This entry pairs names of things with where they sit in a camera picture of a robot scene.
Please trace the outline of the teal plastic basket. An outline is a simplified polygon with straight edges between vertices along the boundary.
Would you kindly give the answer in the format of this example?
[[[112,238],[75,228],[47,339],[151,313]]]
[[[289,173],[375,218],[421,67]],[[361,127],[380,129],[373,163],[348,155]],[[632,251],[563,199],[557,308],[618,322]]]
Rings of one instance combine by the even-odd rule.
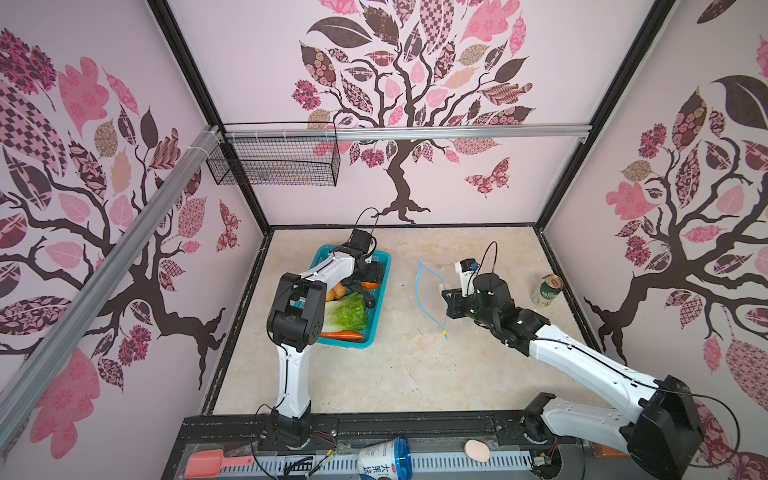
[[[355,230],[312,269],[286,273],[283,306],[273,319],[273,336],[301,352],[319,338],[365,342],[370,316],[377,311],[377,289],[385,284],[387,264],[374,259],[376,239]]]

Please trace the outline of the clear zip bag blue zipper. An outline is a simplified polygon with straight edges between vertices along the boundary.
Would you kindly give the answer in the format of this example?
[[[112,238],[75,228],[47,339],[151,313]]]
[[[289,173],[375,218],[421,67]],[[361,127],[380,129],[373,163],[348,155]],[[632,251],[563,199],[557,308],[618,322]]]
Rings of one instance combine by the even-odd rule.
[[[437,326],[445,340],[448,339],[447,316],[442,292],[446,287],[444,275],[438,268],[422,260],[417,261],[414,298],[419,310]]]

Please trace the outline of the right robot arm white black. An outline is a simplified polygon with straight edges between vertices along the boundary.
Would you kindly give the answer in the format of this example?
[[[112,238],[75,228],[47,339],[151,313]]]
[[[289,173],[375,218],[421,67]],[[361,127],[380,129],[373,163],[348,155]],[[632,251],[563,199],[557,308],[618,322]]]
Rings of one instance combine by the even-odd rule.
[[[446,315],[469,318],[504,346],[543,362],[608,402],[597,408],[541,392],[520,427],[532,443],[574,437],[627,454],[656,479],[680,479],[705,440],[694,393],[681,380],[643,374],[573,339],[537,312],[517,306],[507,283],[474,259],[456,265],[459,287],[441,295]]]

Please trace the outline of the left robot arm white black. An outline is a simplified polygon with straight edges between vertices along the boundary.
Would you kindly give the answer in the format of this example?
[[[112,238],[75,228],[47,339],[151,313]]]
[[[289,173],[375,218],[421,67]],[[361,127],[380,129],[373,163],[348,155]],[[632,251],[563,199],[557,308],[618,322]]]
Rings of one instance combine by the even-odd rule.
[[[326,333],[360,333],[369,346],[382,308],[390,258],[376,253],[371,230],[355,228],[310,270],[286,273],[278,282],[267,318],[267,335],[277,348],[278,396],[270,413],[278,438],[292,447],[311,431],[309,360]]]

